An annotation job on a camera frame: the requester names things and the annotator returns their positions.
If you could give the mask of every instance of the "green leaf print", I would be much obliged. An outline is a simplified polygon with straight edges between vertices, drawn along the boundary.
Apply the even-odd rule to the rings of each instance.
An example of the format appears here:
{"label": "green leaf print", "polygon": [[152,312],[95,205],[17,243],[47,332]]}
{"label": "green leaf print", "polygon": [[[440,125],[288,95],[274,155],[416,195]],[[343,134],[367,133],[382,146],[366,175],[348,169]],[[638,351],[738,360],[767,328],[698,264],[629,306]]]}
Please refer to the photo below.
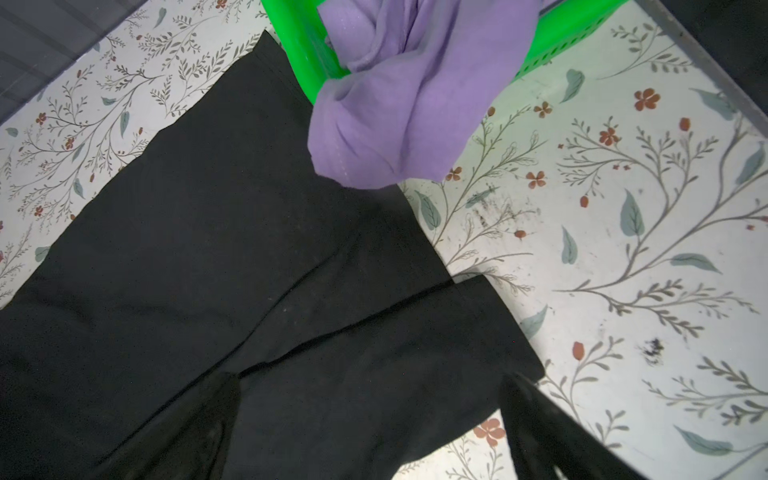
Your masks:
{"label": "green leaf print", "polygon": [[645,232],[643,214],[640,212],[640,208],[637,206],[637,202],[634,201],[632,194],[629,193],[629,190],[626,191],[627,199],[621,208],[621,231],[627,237],[639,236]]}
{"label": "green leaf print", "polygon": [[568,88],[565,89],[565,97],[560,103],[571,100],[581,90],[581,86],[584,83],[584,74],[572,68],[565,74],[565,79],[568,80]]}
{"label": "green leaf print", "polygon": [[744,168],[741,169],[741,174],[736,179],[736,185],[741,185],[744,182],[749,181],[754,177],[757,171],[766,163],[766,151],[763,149],[762,142],[757,148],[757,151],[749,156],[744,162]]}
{"label": "green leaf print", "polygon": [[78,157],[80,156],[80,152],[83,151],[83,147],[84,146],[85,146],[85,144],[80,144],[80,146],[77,147],[77,149],[75,149],[74,155],[72,155],[72,161],[73,162],[78,159]]}
{"label": "green leaf print", "polygon": [[526,339],[530,340],[536,333],[538,333],[541,325],[544,323],[544,318],[547,316],[547,307],[547,305],[544,305],[541,312],[530,316],[527,319],[523,319],[523,321],[520,322],[520,330],[522,330]]}
{"label": "green leaf print", "polygon": [[35,248],[35,262],[40,263],[45,260],[45,256],[48,255],[50,247],[37,247]]}
{"label": "green leaf print", "polygon": [[482,192],[472,195],[469,200],[467,200],[465,208],[472,208],[472,205],[482,202],[485,200],[485,198],[488,197],[488,195],[492,194],[496,190],[496,187],[489,187],[487,190],[483,190]]}
{"label": "green leaf print", "polygon": [[733,451],[733,445],[731,445],[729,442],[707,440],[693,432],[683,430],[677,425],[674,428],[680,432],[688,446],[696,452],[719,457],[722,455],[728,455]]}
{"label": "green leaf print", "polygon": [[157,23],[154,24],[155,28],[157,28],[159,24],[163,23],[163,18],[165,18],[166,13],[167,13],[167,10],[165,8],[161,8],[160,11],[157,13]]}
{"label": "green leaf print", "polygon": [[573,237],[571,237],[571,234],[568,233],[568,230],[563,227],[563,254],[562,254],[562,260],[563,263],[566,263],[568,265],[573,265],[576,263],[576,258],[578,257],[578,247],[576,247],[576,242]]}
{"label": "green leaf print", "polygon": [[672,257],[670,263],[674,266],[691,265],[702,270],[722,273],[710,262],[710,259],[698,253],[679,253]]}
{"label": "green leaf print", "polygon": [[83,197],[83,186],[80,185],[80,179],[79,178],[75,178],[74,179],[74,183],[72,184],[72,190],[74,190],[74,192],[77,195],[80,195],[80,198],[85,199],[85,197]]}
{"label": "green leaf print", "polygon": [[125,134],[125,129],[128,128],[128,121],[131,119],[131,114],[124,111],[120,116],[120,136]]}
{"label": "green leaf print", "polygon": [[724,96],[714,94],[711,91],[699,90],[698,88],[691,88],[701,97],[701,101],[712,110],[715,110],[725,120],[733,120],[733,115],[736,113],[736,109],[730,104],[727,98]]}
{"label": "green leaf print", "polygon": [[422,195],[421,192],[418,190],[414,190],[416,192],[416,195],[419,196],[419,199],[421,200],[421,206],[422,206],[422,218],[427,224],[427,227],[430,230],[434,230],[435,228],[440,226],[440,223],[442,222],[442,218],[440,217],[440,212],[437,211],[437,207],[435,207],[435,204],[432,203],[432,201],[427,197],[426,195]]}

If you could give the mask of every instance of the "purple fabric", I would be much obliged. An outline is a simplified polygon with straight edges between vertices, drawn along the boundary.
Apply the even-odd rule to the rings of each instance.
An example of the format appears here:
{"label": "purple fabric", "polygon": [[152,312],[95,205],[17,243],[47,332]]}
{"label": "purple fabric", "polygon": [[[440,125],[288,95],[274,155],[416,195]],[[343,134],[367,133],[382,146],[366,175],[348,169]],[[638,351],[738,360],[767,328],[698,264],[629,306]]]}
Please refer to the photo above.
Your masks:
{"label": "purple fabric", "polygon": [[344,186],[441,180],[515,77],[541,0],[326,0],[342,65],[317,95],[315,171]]}

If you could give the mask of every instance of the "floral pattern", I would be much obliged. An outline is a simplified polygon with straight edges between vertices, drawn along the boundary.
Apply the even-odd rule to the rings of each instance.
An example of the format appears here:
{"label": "floral pattern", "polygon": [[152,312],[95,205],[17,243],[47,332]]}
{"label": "floral pattern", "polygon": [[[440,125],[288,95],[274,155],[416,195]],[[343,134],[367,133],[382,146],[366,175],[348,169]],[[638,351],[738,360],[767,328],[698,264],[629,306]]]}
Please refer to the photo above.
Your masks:
{"label": "floral pattern", "polygon": [[[2,125],[0,306],[265,28],[258,0],[150,0]],[[401,188],[606,448],[648,478],[762,478],[764,144],[630,2],[507,88],[444,181]],[[514,478],[501,416],[396,478]]]}

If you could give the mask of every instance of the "red flower print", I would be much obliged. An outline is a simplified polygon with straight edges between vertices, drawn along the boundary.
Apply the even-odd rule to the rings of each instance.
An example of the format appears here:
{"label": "red flower print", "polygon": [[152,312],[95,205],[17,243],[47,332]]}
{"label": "red flower print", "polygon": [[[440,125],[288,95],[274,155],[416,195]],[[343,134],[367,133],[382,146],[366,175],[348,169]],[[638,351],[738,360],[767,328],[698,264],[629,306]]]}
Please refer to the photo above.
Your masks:
{"label": "red flower print", "polygon": [[461,167],[452,168],[451,169],[451,173],[445,175],[445,181],[451,181],[451,180],[459,181],[459,180],[461,180],[462,178],[458,175],[461,172],[462,172],[462,168]]}
{"label": "red flower print", "polygon": [[574,358],[581,361],[584,358],[584,344],[581,342],[574,342],[573,350]]}
{"label": "red flower print", "polygon": [[529,179],[531,181],[530,184],[528,184],[528,188],[534,189],[538,185],[539,187],[543,187],[547,184],[547,182],[543,181],[544,178],[544,172],[538,172],[538,175],[534,177],[533,172],[528,172],[528,175],[525,175],[525,178]]}
{"label": "red flower print", "polygon": [[485,439],[491,447],[498,445],[496,440],[503,439],[507,432],[500,427],[502,423],[497,419],[485,420],[472,430],[479,439]]}
{"label": "red flower print", "polygon": [[634,107],[637,111],[643,111],[644,108],[650,108],[653,110],[656,108],[656,102],[661,100],[661,95],[656,93],[653,88],[646,88],[643,91],[634,92],[634,97],[637,101],[634,103]]}
{"label": "red flower print", "polygon": [[533,111],[538,113],[538,116],[540,118],[544,118],[547,115],[549,115],[550,113],[552,113],[552,107],[550,107],[549,106],[549,102],[546,101],[543,104],[541,104],[541,107],[539,107],[538,105],[533,107]]}
{"label": "red flower print", "polygon": [[619,143],[619,140],[621,139],[616,136],[616,130],[612,127],[609,127],[607,131],[600,132],[600,143],[605,144],[606,147]]}

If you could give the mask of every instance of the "green plastic basket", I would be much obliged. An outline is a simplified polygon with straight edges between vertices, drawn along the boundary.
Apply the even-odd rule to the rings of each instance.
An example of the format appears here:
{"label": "green plastic basket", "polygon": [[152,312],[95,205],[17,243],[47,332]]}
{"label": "green plastic basket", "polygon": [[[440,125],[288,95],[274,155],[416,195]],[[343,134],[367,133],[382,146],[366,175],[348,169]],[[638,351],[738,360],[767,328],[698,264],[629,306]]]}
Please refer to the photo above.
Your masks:
{"label": "green plastic basket", "polygon": [[[515,79],[584,40],[625,1],[563,0],[543,13],[531,50]],[[349,73],[339,66],[336,53],[326,44],[327,31],[317,13],[321,3],[323,0],[262,0],[296,79],[312,103],[327,79]]]}

